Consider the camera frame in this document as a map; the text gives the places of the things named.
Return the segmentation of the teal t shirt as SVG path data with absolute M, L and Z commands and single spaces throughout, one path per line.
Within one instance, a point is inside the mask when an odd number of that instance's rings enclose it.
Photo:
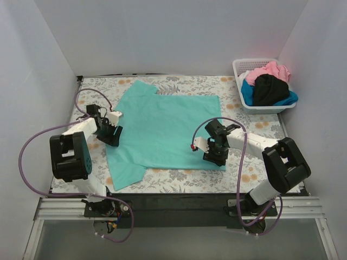
M 143 180 L 148 168 L 217 170 L 191 150 L 192 135 L 206 119 L 221 116 L 216 95 L 160 95 L 157 88 L 137 80 L 121 97 L 123 113 L 119 146 L 106 146 L 114 189 Z

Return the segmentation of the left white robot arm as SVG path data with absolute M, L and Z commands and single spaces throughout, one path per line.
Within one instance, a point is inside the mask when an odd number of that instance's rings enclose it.
M 109 193 L 108 188 L 92 173 L 92 159 L 87 145 L 90 136 L 95 135 L 101 142 L 119 146 L 123 128 L 118 125 L 123 116 L 120 111 L 101 115 L 101 107 L 88 105 L 87 114 L 69 130 L 49 139 L 53 175 L 56 179 L 72 183 L 87 202 L 99 203 Z

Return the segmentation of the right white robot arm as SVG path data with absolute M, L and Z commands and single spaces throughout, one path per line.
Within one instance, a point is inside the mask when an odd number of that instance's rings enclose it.
M 267 178 L 236 202 L 239 213 L 262 212 L 269 201 L 285 194 L 311 175 L 311 169 L 295 141 L 289 137 L 281 140 L 247 133 L 238 123 L 222 125 L 218 119 L 205 126 L 208 139 L 195 138 L 192 148 L 201 149 L 203 160 L 224 166 L 229 149 L 239 149 L 264 162 Z

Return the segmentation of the floral table cloth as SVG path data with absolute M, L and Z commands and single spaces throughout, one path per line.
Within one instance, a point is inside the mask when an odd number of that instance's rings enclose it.
M 103 92 L 115 106 L 136 81 L 154 85 L 158 94 L 165 95 L 218 95 L 222 116 L 241 122 L 248 133 L 263 137 L 282 139 L 286 132 L 277 114 L 245 114 L 241 108 L 241 100 L 236 81 L 232 76 L 132 76 L 132 77 L 84 77 L 80 88 L 92 88 Z M 103 107 L 107 101 L 92 91 L 83 91 L 78 98 L 81 109 L 90 103 Z M 107 160 L 106 146 L 93 136 L 87 141 L 93 162 L 93 174 L 104 185 L 113 189 Z M 148 169 L 143 180 L 118 192 L 123 193 L 234 193 L 236 192 L 237 174 L 241 151 L 230 149 L 225 171 L 198 170 L 164 170 Z M 245 155 L 242 165 L 240 192 L 246 193 L 266 179 L 263 162 Z M 77 193 L 76 186 L 53 179 L 52 193 Z

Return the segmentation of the blue t shirt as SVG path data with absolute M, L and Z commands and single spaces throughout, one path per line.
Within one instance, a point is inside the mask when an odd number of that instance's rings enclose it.
M 248 106 L 254 106 L 253 104 L 253 94 L 254 94 L 254 86 L 251 86 L 247 83 L 246 80 L 242 81 L 241 93 L 245 104 Z M 290 95 L 283 100 L 280 100 L 273 104 L 274 106 L 289 106 L 298 101 L 298 96 L 296 93 L 290 91 Z

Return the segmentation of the black t shirt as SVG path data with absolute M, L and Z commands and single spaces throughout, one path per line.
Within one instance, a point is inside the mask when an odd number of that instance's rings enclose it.
M 272 106 L 290 95 L 288 84 L 275 76 L 263 74 L 255 80 L 253 104 Z

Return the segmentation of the white plastic laundry basket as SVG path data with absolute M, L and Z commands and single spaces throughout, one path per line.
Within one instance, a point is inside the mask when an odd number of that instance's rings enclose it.
M 233 71 L 243 111 L 247 114 L 278 114 L 293 108 L 298 96 L 291 91 L 289 69 L 270 58 L 233 61 Z

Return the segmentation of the pink t shirt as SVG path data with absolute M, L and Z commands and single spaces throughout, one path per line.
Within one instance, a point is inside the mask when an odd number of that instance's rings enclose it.
M 251 70 L 245 77 L 245 80 L 250 86 L 254 86 L 255 80 L 263 74 L 275 76 L 286 83 L 289 83 L 291 77 L 291 73 L 286 66 L 278 65 L 276 61 L 271 61 L 261 68 Z

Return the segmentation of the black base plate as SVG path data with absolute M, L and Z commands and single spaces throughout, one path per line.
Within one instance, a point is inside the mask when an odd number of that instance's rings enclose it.
M 128 203 L 136 228 L 226 227 L 242 229 L 234 193 L 115 194 Z

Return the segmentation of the aluminium frame rail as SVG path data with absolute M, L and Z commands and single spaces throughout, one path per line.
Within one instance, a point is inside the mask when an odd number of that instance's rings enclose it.
M 24 259 L 337 259 L 317 197 L 276 200 L 267 234 L 226 227 L 135 227 L 124 218 L 108 233 L 106 218 L 78 198 L 42 199 Z

